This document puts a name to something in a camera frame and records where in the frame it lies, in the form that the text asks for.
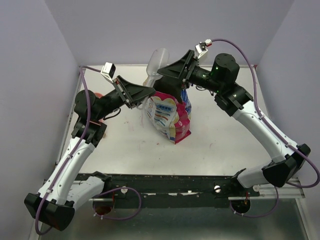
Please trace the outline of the clear plastic scoop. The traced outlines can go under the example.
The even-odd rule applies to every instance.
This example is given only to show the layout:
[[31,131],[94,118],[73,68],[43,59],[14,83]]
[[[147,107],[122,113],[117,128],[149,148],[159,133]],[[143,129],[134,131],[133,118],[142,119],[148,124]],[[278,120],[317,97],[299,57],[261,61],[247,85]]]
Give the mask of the clear plastic scoop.
[[146,87],[152,87],[162,75],[158,70],[164,68],[169,60],[170,54],[166,48],[157,48],[151,55],[148,65],[146,67],[147,78],[143,82]]

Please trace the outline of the pet food bag pink white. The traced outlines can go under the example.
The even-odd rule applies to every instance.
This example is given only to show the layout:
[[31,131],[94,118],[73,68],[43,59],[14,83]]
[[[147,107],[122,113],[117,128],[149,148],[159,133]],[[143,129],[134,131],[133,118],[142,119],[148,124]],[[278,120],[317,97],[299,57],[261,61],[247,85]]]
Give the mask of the pet food bag pink white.
[[155,81],[155,95],[142,105],[152,125],[172,143],[177,144],[191,134],[192,104],[184,87],[162,77]]

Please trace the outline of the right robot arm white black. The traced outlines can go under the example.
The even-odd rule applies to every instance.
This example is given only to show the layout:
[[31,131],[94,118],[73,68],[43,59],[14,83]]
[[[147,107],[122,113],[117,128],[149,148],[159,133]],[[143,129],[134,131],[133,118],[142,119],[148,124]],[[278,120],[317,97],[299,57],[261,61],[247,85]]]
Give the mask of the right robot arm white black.
[[160,68],[157,73],[179,86],[193,84],[215,94],[217,106],[241,123],[264,147],[271,161],[262,166],[238,171],[230,191],[241,196],[254,185],[271,184],[281,188],[302,167],[311,149],[297,144],[281,132],[255,108],[254,98],[236,83],[240,66],[228,53],[218,54],[211,71],[201,68],[195,53],[189,50],[180,60]]

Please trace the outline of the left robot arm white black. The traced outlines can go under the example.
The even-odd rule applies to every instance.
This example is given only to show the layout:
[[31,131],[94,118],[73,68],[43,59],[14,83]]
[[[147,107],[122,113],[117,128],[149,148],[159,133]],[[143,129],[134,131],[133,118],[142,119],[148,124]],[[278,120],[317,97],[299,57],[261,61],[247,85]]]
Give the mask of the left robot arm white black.
[[28,193],[24,199],[27,210],[35,219],[34,227],[39,236],[47,234],[47,231],[41,231],[40,223],[48,225],[49,229],[63,231],[73,220],[76,210],[89,199],[110,194],[110,176],[98,171],[77,187],[72,185],[103,138],[107,125],[101,120],[123,105],[133,109],[156,93],[153,87],[133,84],[119,75],[111,83],[114,89],[102,97],[88,90],[87,85],[77,93],[74,112],[78,119],[67,149],[37,193]]

